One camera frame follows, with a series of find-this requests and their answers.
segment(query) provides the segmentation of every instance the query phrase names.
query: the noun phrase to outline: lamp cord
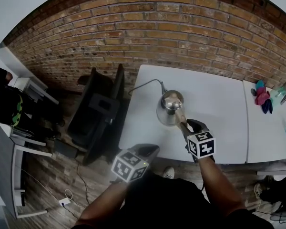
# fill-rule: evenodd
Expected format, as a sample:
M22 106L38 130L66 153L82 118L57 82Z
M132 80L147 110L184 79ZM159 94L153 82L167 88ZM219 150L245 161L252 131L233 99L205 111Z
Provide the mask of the lamp cord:
M282 221L282 222L281 222L281 218L282 218L282 217L286 217L286 216L282 216L282 213L281 213L280 215L276 215L276 214L271 214L271 213L265 213L265 212L258 211L258 210L256 210L255 212L259 212L259 213L262 213L262 214L265 214L265 215L271 215L271 216L280 216L279 223L280 223L280 224L286 223L286 221Z
M149 81L149 82L146 82L146 83L144 83L144 84L142 84L142 85L139 85L139 86L137 86L137 87L131 89L131 90L128 92L128 95L131 96L130 93L131 93L132 91L134 91L134 90L136 90L136 89L138 89L138 88L140 88L140 87L142 87L142 86L145 86L145 85L147 85L148 83L151 83L151 82L153 82L153 81L158 81L160 84L163 83L163 82L160 81L159 79L153 79L153 80L151 80L151 81Z
M63 208L65 209L65 210L67 210L71 215L73 215L76 219L78 219L71 211L69 211L64 205L63 205Z
M78 173L78 168L80 166L80 162L78 160L75 159L75 161L77 161L78 165L77 165L77 168L76 168L76 174L80 177L80 179L82 179L82 181L84 182L85 184L85 188L86 188L86 192L85 192L85 195L86 195L86 201L88 203L88 205L90 205L89 203L89 200L88 200L88 188L87 188L87 184L86 182L84 181L84 179L80 176L80 174Z

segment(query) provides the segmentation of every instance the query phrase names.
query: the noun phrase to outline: fiducial marker cube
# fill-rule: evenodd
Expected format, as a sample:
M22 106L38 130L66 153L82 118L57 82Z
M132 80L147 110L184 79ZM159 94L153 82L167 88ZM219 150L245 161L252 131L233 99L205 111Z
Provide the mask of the fiducial marker cube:
M125 182L140 179L149 163L139 158L130 150L122 150L114 159L111 171Z
M215 138L210 131L187 137L188 151L196 158L204 158L216 153Z

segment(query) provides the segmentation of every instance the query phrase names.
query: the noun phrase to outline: brick wall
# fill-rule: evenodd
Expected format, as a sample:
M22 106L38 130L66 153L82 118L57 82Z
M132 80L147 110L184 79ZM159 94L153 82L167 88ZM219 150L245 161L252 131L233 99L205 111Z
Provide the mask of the brick wall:
M92 67L126 86L141 64L286 82L286 14L267 0L49 0L5 38L47 85L82 91Z

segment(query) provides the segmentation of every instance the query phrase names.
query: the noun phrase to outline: power outlet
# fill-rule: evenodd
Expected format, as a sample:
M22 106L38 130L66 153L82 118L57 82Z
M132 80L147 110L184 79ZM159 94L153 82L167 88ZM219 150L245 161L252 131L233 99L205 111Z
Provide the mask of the power outlet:
M59 204L61 205L61 206L65 206L66 204L70 204L70 199L68 199L68 198L64 198L64 199L61 199L61 200L59 200Z

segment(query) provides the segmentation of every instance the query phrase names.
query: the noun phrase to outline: black pants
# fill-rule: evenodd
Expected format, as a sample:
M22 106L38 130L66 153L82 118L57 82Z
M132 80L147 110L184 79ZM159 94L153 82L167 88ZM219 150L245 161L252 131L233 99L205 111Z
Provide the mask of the black pants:
M43 117L53 124L57 124L62 120L62 114L57 104L52 103L48 99L38 101L37 103L30 99L27 95L23 95L23 109L17 128L21 131L29 132L37 138L51 138L55 132L49 128L36 124L26 114L36 117Z
M43 117L45 120L53 124L57 124L63 120L61 109L47 98L37 103L25 96L23 98L23 111L27 114Z
M218 213L194 183L163 178L147 171L143 178L129 186L117 219L126 225L125 221L169 222L174 218L210 221L210 215L211 221L216 221Z
M16 129L31 133L33 134L34 137L41 139L51 138L55 135L54 131L52 131L49 128L36 124L25 113L21 115L20 121Z
M281 181L274 181L270 189L261 193L260 198L270 203L281 201L286 204L286 177Z

